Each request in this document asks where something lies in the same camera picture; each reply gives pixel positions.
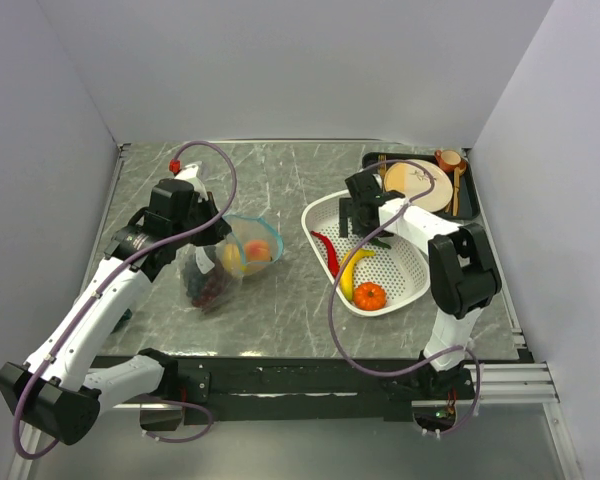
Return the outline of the green vegetable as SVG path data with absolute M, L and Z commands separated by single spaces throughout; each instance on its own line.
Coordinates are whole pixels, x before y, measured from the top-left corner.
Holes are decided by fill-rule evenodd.
M 383 249 L 391 249 L 391 245 L 387 242 L 380 240 L 379 238 L 372 238 L 369 243 L 375 247 Z

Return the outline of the white perforated plastic basket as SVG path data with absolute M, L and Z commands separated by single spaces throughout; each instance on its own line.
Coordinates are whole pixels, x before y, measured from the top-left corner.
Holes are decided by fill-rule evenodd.
M 347 195 L 348 192 L 342 190 L 324 196 L 310 203 L 301 216 L 302 229 L 329 282 L 334 281 L 334 276 L 328 268 L 327 248 L 319 237 L 323 235 L 331 242 L 338 259 L 342 259 L 361 240 L 353 232 L 346 237 L 340 235 L 339 200 Z M 417 247 L 393 236 L 385 239 L 382 246 L 367 243 L 364 248 L 375 255 L 356 263 L 353 270 L 354 285 L 372 282 L 380 286 L 386 294 L 385 306 L 375 311 L 361 310 L 346 300 L 341 292 L 336 293 L 335 303 L 356 316 L 371 318 L 399 310 L 427 293 L 430 286 L 429 267 Z

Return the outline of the yellow banana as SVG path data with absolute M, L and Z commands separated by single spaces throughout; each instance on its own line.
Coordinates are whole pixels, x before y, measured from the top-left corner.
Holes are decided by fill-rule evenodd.
M 354 295 L 354 273 L 356 264 L 365 258 L 370 258 L 375 255 L 375 252 L 367 249 L 359 249 L 357 251 L 350 250 L 343 258 L 340 265 L 340 280 L 339 287 L 344 298 L 351 302 Z

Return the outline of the yellow pear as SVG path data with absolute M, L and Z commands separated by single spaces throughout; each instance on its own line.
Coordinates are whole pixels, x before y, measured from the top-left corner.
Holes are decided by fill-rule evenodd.
M 234 277 L 244 274 L 245 264 L 238 245 L 227 243 L 222 250 L 221 263 L 223 268 Z

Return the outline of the clear zip top bag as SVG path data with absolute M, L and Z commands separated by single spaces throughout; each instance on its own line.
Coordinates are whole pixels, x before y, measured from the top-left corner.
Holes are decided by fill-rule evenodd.
M 243 281 L 275 263 L 282 237 L 261 217 L 231 214 L 227 237 L 211 246 L 191 246 L 179 261 L 181 296 L 188 308 L 208 312 L 237 294 Z

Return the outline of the red grape bunch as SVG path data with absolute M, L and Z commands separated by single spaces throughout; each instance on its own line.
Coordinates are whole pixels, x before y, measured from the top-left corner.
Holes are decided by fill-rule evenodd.
M 207 274 L 207 283 L 198 299 L 192 300 L 188 296 L 191 305 L 195 308 L 209 308 L 226 296 L 234 283 L 234 278 L 224 270 L 214 270 Z

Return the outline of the small orange pumpkin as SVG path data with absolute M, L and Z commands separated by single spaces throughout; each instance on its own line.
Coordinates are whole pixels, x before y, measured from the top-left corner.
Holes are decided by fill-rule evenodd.
M 373 282 L 365 282 L 355 288 L 354 305 L 364 311 L 377 311 L 385 307 L 387 296 L 385 290 Z

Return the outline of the orange peach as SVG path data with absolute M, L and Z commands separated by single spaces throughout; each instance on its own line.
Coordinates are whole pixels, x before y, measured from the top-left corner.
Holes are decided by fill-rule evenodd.
M 267 241 L 262 239 L 253 239 L 244 244 L 246 260 L 249 263 L 265 262 L 272 260 L 272 251 Z

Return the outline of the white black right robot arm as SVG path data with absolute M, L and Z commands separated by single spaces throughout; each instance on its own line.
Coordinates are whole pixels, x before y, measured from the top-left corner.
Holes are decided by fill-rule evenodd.
M 412 367 L 380 372 L 357 364 L 348 356 L 336 334 L 332 339 L 341 356 L 359 371 L 391 378 L 423 368 L 417 375 L 419 390 L 429 398 L 440 398 L 453 384 L 449 370 L 459 366 L 469 353 L 474 325 L 502 280 L 484 228 L 446 221 L 418 206 L 415 201 L 431 193 L 435 179 L 425 174 L 429 187 L 408 198 L 399 192 L 384 192 L 374 174 L 363 170 L 345 180 L 351 197 L 355 234 L 364 236 L 353 247 L 357 253 L 382 232 L 394 234 L 416 246 L 428 257 L 430 291 L 438 307 L 431 336 L 422 351 L 423 359 Z

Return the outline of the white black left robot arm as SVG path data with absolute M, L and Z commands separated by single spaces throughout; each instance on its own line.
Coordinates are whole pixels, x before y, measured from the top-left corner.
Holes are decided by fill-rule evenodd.
M 177 361 L 155 349 L 99 374 L 89 368 L 106 338 L 137 298 L 152 285 L 180 249 L 214 246 L 231 228 L 202 181 L 181 174 L 160 180 L 147 206 L 111 238 L 87 289 L 47 340 L 21 364 L 0 369 L 0 392 L 13 415 L 17 453 L 29 425 L 73 445 L 98 417 L 134 397 L 186 408 Z

